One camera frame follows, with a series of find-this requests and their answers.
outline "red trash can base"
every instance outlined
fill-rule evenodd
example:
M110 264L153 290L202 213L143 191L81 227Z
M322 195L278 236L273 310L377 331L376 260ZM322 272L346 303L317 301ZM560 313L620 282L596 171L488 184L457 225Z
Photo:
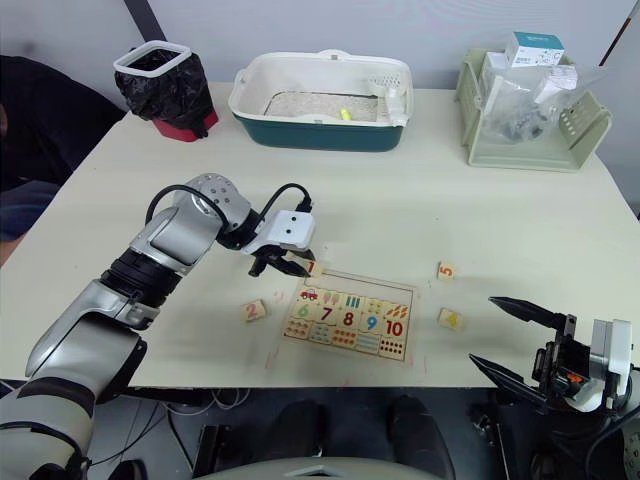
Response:
M173 138L174 140L180 140L183 142L193 142L194 140L198 139L198 137L196 137L195 134L188 128L176 128L163 120L158 120L155 118L151 121L156 126L158 131L165 137ZM216 115L216 111L213 110L207 116L207 118L204 119L204 126L207 130L209 130L217 121L218 115Z

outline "litter scoop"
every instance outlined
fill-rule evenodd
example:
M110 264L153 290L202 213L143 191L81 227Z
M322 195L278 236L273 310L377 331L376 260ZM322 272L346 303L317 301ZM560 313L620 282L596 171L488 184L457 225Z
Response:
M394 127L407 125L409 115L405 112L407 84L399 74L371 75L368 79L371 93L384 98L389 120Z

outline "plastic bag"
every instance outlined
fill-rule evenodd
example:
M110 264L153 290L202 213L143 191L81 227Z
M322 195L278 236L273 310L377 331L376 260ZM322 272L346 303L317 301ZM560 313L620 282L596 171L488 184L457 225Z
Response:
M176 55L168 50L153 50L129 66L155 70ZM116 72L115 79L134 114L190 129L198 138L207 136L204 119L213 112L213 102L200 58L195 53L158 77Z
M516 144L548 135L557 128L562 111L603 74L604 69L597 67L582 71L567 66L483 69L483 140Z

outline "cable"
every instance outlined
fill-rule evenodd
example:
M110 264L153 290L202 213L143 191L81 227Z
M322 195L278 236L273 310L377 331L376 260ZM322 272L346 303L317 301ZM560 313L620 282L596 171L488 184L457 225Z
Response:
M244 396L240 397L240 389L236 388L236 399L234 400L233 403L225 403L222 400L220 400L218 396L220 395L221 392L222 392L222 389L218 389L216 392L214 392L213 390L211 391L211 394L213 395L215 402L218 405L218 408L220 410L231 410L233 408L239 407L240 405L242 405L244 402L247 401L247 398L249 398L249 394L251 393L251 389L247 388L247 391L245 392Z
M3 382L2 380L0 380L0 385L2 385L3 387L7 387L9 390L11 390L12 392L15 390L14 387L12 387L11 385L9 385L7 382Z
M189 457L189 454L187 453L187 449L184 447L184 444L182 443L182 440L180 439L180 436L178 435L178 432L176 430L176 426L173 424L173 417L171 415L171 410L169 410L167 412L167 422L169 423L169 430L171 430L171 433L173 434L173 438L176 440L176 443L178 444L178 447L180 447L180 451L182 452L182 456L184 457L184 459L186 460L187 464L189 465L189 469L193 472L193 462L191 461L191 458Z
M267 212L271 209L271 207L273 206L275 201L278 199L278 197L282 195L282 193L285 190L288 190L290 188L297 188L304 195L304 199L296 207L296 210L299 212L305 212L305 211L309 212L311 210L311 197L309 196L309 192L307 191L307 189L297 183L286 183L283 186L281 186L278 190L276 190L273 195L271 195L271 198L269 199L269 201L262 208L262 211L260 212L260 215L258 217L258 222L256 223L256 225L260 225L260 222L264 220L264 218L267 215Z
M198 410L197 412L179 412L177 410L174 410L173 408L171 408L171 405L169 405L168 403L163 403L162 405L164 405L164 408L167 410L167 412L169 413L175 413L176 415L180 415L182 417L195 417L196 415L202 415L204 412L206 412L207 410L209 410L214 403L216 403L216 398L213 395L213 391L211 392L211 396L213 397L211 399L211 401L207 404L206 407L203 407L202 409Z
M562 432L559 430L552 430L551 435L556 437L560 437L563 440L588 440L591 437L595 437L600 435L602 432L606 430L606 428L611 423L610 417L604 417L604 421L598 425L596 428L589 427L584 430L579 430L577 432Z
M584 476L586 480L591 480L591 467L590 467L591 457L596 447L600 445L600 443L602 443L607 437L609 437L610 435L613 435L615 432L617 432L622 427L624 427L627 423L631 422L631 420L633 420L633 418L639 413L640 413L640 405L638 405L636 408L634 408L629 413L624 415L617 422L612 423L598 436L598 438L596 438L593 441L593 443L587 450L587 455L585 456L585 459L584 459Z
M175 415L179 415L179 416L182 416L182 417L194 417L196 415L202 415L207 410L209 410L214 404L220 410L231 410L232 408L239 407L244 402L246 402L247 398L249 398L249 394L251 393L251 389L250 388L247 388L247 391L244 393L244 395L240 395L240 390L241 390L240 388L236 388L235 400L232 403L223 402L219 398L220 397L220 393L222 392L222 389L219 388L219 389L217 389L215 391L211 390L211 401L207 404L207 406L201 408L200 410L198 410L196 412L180 412L178 410L175 410L168 403L163 403L162 405L167 410L167 412L171 412L171 413L173 413Z
M190 193L191 195L198 197L200 200L202 200L204 203L206 203L209 207L211 207L220 217L220 220L222 220L222 229L221 231L224 232L227 230L227 228L229 227L229 220L227 220L227 217L225 216L225 214L222 212L222 210L220 210L220 207L218 207L213 200L211 200L209 197L207 197L204 193L199 192L198 190L196 190L195 188L191 188L187 185L169 185L168 187L164 187L162 190L160 190L158 193L156 193L156 196L153 197L153 200L151 200L151 203L149 203L149 208L147 208L147 214L145 216L145 220L144 223L145 225L147 223L149 223L151 221L151 219L153 218L153 212L155 211L156 207L158 206L158 203L160 202L160 200L162 199L162 197L164 197L166 194L174 192L176 190L181 190L187 193Z
M122 455L123 453L125 453L127 450L129 450L131 447L133 447L140 440L142 440L142 438L144 438L145 435L147 435L151 430L156 428L160 424L160 422L162 420L164 420L164 415L163 415L155 423L153 423L153 425L151 425L153 417L155 416L157 411L158 411L158 403L156 403L155 406L153 407L153 411L151 412L151 415L149 415L149 420L147 420L147 423L142 428L142 430L140 431L140 434L136 437L136 439L134 441L132 441L129 445L124 447L119 452L116 452L116 453L114 453L113 455L111 455L111 456L109 456L107 458L104 458L104 459L99 460L97 462L91 462L91 464L89 465L89 468L94 467L96 465L100 465L101 463L104 463L104 462L108 462L109 460L113 460L117 456Z

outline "number puzzle board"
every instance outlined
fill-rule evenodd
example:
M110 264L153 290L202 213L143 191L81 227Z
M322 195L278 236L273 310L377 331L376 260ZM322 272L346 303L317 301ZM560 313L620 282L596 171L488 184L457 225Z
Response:
M405 361L414 293L410 286L327 271L299 284L282 335Z

